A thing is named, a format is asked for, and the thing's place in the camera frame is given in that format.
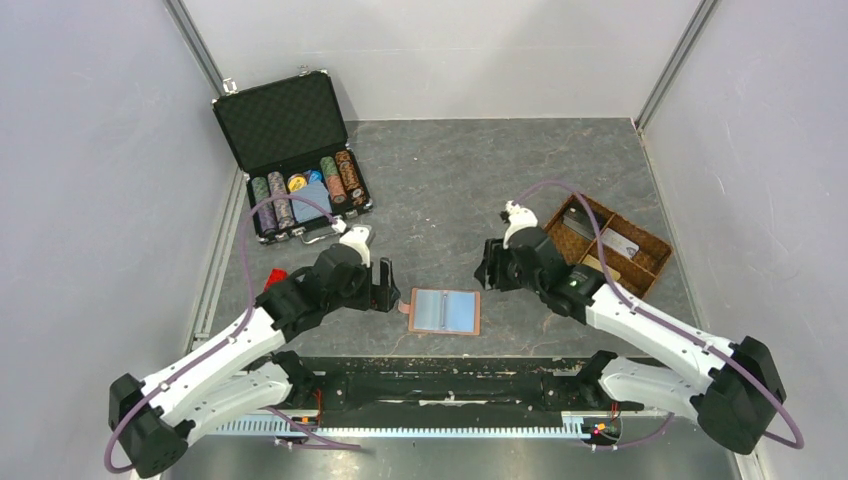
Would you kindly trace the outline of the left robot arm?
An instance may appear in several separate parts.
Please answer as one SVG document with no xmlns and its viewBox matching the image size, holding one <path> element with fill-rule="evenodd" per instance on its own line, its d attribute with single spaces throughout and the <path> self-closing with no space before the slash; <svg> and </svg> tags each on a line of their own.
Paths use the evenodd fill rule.
<svg viewBox="0 0 848 480">
<path fill-rule="evenodd" d="M 103 465 L 147 479 L 171 468 L 198 440 L 244 414 L 306 405 L 314 381 L 283 346 L 337 310 L 391 311 L 400 300 L 393 264 L 344 237 L 249 299 L 218 334 L 143 378 L 125 373 L 108 389 L 111 430 Z"/>
</svg>

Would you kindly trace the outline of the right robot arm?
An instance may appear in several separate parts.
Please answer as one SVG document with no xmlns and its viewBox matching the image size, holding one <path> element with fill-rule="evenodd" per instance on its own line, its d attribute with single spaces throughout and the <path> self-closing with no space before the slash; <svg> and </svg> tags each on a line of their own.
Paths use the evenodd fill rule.
<svg viewBox="0 0 848 480">
<path fill-rule="evenodd" d="M 695 421 L 720 446 L 750 454 L 783 412 L 786 392 L 769 348 L 698 330 L 642 303 L 586 265 L 571 265 L 547 233 L 528 227 L 484 243 L 475 278 L 487 290 L 524 289 L 549 310 L 609 333 L 659 361 L 640 366 L 597 353 L 594 371 L 577 382 L 591 408 L 639 403 Z"/>
</svg>

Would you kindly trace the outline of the brown leather card holder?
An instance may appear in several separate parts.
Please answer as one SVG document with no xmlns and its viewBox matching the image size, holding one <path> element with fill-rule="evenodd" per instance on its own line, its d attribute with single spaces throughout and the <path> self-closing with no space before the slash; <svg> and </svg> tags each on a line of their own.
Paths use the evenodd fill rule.
<svg viewBox="0 0 848 480">
<path fill-rule="evenodd" d="M 413 288 L 409 302 L 397 310 L 408 316 L 410 332 L 478 336 L 481 331 L 481 294 L 470 290 Z"/>
</svg>

